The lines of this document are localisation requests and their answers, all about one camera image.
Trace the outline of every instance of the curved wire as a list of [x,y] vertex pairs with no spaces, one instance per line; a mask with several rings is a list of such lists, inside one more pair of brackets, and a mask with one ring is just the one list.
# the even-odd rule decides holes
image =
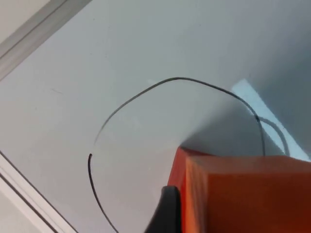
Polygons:
[[91,160],[92,160],[92,154],[89,154],[88,156],[88,160],[87,160],[87,170],[88,170],[88,177],[89,177],[89,182],[91,183],[91,187],[92,187],[92,190],[93,190],[93,194],[94,194],[94,197],[97,201],[97,204],[99,206],[99,208],[101,209],[103,215],[105,216],[106,220],[108,221],[109,225],[112,227],[112,229],[116,232],[116,233],[119,233],[118,230],[116,229],[116,227],[112,224],[112,222],[110,221],[108,215],[106,214],[106,212],[104,211],[99,199],[98,199],[98,196],[97,196],[97,193],[96,193],[96,190],[95,190],[95,186],[94,186],[94,182],[93,182],[93,178],[92,178],[92,172],[91,172]]
[[[106,126],[106,124],[109,122],[109,120],[119,111],[121,110],[124,106],[126,106],[127,104],[129,104],[130,102],[132,102],[133,100],[135,100],[136,98],[138,98],[139,96],[145,94],[146,92],[156,88],[157,86],[160,86],[164,83],[168,83],[168,82],[172,82],[172,81],[177,81],[177,80],[185,80],[185,81],[190,81],[190,82],[194,82],[194,83],[199,83],[199,84],[202,84],[204,86],[208,86],[210,88],[213,88],[213,89],[216,89],[218,91],[221,91],[223,93],[226,93],[234,98],[236,98],[237,100],[239,100],[240,102],[242,102],[254,115],[257,123],[258,123],[258,126],[259,126],[259,131],[260,131],[260,137],[261,137],[261,146],[262,146],[262,154],[263,156],[266,156],[266,150],[265,150],[265,142],[264,142],[264,135],[263,135],[263,128],[262,128],[262,124],[261,124],[261,121],[259,119],[259,116],[257,115],[257,113],[255,112],[255,110],[245,101],[243,100],[241,97],[237,96],[236,94],[230,92],[230,91],[227,91],[221,87],[218,87],[218,86],[215,86],[215,85],[212,85],[212,84],[209,84],[209,83],[206,83],[204,81],[200,81],[200,80],[197,80],[197,79],[192,79],[192,78],[183,78],[183,77],[175,77],[175,78],[169,78],[169,79],[165,79],[165,80],[162,80],[150,87],[148,87],[147,89],[141,91],[140,93],[138,93],[137,95],[133,96],[132,98],[130,98],[128,101],[126,101],[125,103],[123,103],[120,107],[118,107],[112,114],[109,115],[109,117],[106,119],[106,121],[104,122],[104,124],[102,125],[101,129],[99,130],[99,132],[97,133],[97,136],[95,138],[95,141],[94,141],[94,144],[96,144],[97,140],[98,140],[98,137],[100,135],[100,133],[103,131],[104,127]],[[108,223],[110,224],[110,226],[113,228],[113,230],[116,232],[116,233],[119,233],[118,230],[116,229],[116,227],[112,224],[112,222],[110,221],[109,217],[107,216],[107,214],[105,213],[104,209],[102,208],[102,205],[98,199],[98,196],[96,194],[96,190],[95,190],[95,187],[94,187],[94,183],[93,183],[93,179],[92,179],[92,174],[91,174],[91,166],[90,166],[90,163],[91,163],[91,158],[92,158],[92,154],[89,155],[88,157],[88,175],[89,175],[89,180],[90,180],[90,183],[91,183],[91,186],[92,186],[92,190],[93,190],[93,194],[94,194],[94,197],[97,201],[97,204],[99,206],[99,208],[101,209],[104,217],[106,218],[106,220],[108,221]]]

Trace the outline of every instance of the cable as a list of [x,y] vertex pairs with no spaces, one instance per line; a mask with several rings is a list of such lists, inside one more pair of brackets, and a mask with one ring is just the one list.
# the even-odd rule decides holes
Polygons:
[[[98,140],[98,137],[100,135],[100,133],[103,131],[104,127],[106,126],[106,124],[109,122],[109,120],[119,111],[121,110],[124,106],[126,106],[127,104],[129,104],[130,102],[132,102],[133,100],[135,100],[136,98],[138,98],[139,96],[145,94],[146,92],[156,88],[157,86],[160,86],[164,83],[168,83],[168,82],[172,82],[172,81],[177,81],[177,80],[185,80],[185,81],[190,81],[190,82],[194,82],[194,83],[199,83],[199,84],[202,84],[204,86],[208,86],[210,88],[213,88],[213,89],[216,89],[218,91],[221,91],[223,93],[226,93],[234,98],[236,98],[237,100],[239,100],[240,102],[242,102],[254,115],[257,123],[258,123],[258,126],[259,126],[259,131],[260,131],[260,137],[261,137],[261,146],[262,146],[262,154],[263,156],[266,156],[266,150],[265,150],[265,142],[264,142],[264,136],[263,136],[263,128],[262,128],[262,125],[261,125],[261,122],[260,122],[260,119],[259,119],[259,116],[257,115],[257,113],[255,112],[255,110],[245,101],[243,100],[241,97],[237,96],[236,94],[230,92],[230,91],[227,91],[221,87],[218,87],[218,86],[215,86],[215,85],[212,85],[212,84],[209,84],[209,83],[206,83],[204,81],[200,81],[200,80],[197,80],[197,79],[192,79],[192,78],[182,78],[182,77],[176,77],[176,78],[169,78],[169,79],[165,79],[165,80],[162,80],[150,87],[148,87],[147,89],[143,90],[142,92],[138,93],[137,95],[133,96],[132,98],[130,98],[128,101],[126,101],[124,104],[122,104],[120,107],[118,107],[112,114],[109,115],[109,117],[107,118],[107,120],[104,122],[104,124],[102,125],[101,129],[99,130],[96,138],[95,138],[95,141],[94,141],[94,144],[97,142]],[[94,194],[94,197],[97,201],[97,204],[99,206],[99,208],[101,209],[104,217],[106,218],[106,220],[108,221],[108,223],[110,224],[110,226],[113,228],[113,230],[116,232],[116,233],[119,233],[118,230],[116,229],[116,227],[112,224],[112,222],[110,221],[110,219],[108,218],[107,214],[105,213],[105,211],[103,210],[102,208],[102,205],[98,199],[98,196],[96,194],[96,190],[95,190],[95,187],[94,187],[94,183],[93,183],[93,179],[92,179],[92,173],[91,173],[91,166],[90,166],[90,163],[91,163],[91,158],[92,158],[92,154],[89,155],[88,157],[88,176],[89,176],[89,180],[90,180],[90,183],[91,183],[91,187],[92,187],[92,190],[93,190],[93,194]]]
[[88,161],[87,161],[87,170],[88,170],[88,177],[89,177],[89,182],[91,183],[91,187],[92,187],[92,190],[93,190],[93,194],[94,194],[94,197],[97,201],[97,204],[99,206],[99,208],[101,209],[103,215],[105,216],[106,220],[108,221],[109,225],[112,227],[112,229],[116,232],[116,233],[119,233],[118,230],[116,229],[116,227],[112,224],[112,222],[110,221],[109,217],[107,216],[106,212],[104,211],[99,199],[98,199],[98,196],[97,196],[97,193],[96,193],[96,190],[95,190],[95,186],[94,186],[94,182],[93,182],[93,178],[92,178],[92,172],[91,172],[91,159],[92,159],[92,154],[89,154],[88,156]]

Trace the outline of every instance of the black plastic piece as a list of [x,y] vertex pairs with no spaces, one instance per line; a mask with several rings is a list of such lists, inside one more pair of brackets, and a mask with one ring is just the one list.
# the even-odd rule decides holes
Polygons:
[[145,233],[181,233],[181,201],[178,188],[165,186]]

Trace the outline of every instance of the white frame edge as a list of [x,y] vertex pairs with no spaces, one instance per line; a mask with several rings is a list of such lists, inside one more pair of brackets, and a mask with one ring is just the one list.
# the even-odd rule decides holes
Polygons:
[[[19,192],[23,198],[58,232],[77,231],[57,212],[54,207],[34,188],[20,171],[0,151],[0,175]],[[0,191],[41,231],[54,233],[27,203],[0,177]]]
[[51,0],[0,44],[0,81],[91,0]]

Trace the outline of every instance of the orange block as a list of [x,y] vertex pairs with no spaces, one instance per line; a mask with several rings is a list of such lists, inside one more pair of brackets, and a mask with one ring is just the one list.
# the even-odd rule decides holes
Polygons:
[[217,157],[179,148],[168,185],[181,191],[185,233],[310,233],[311,163]]

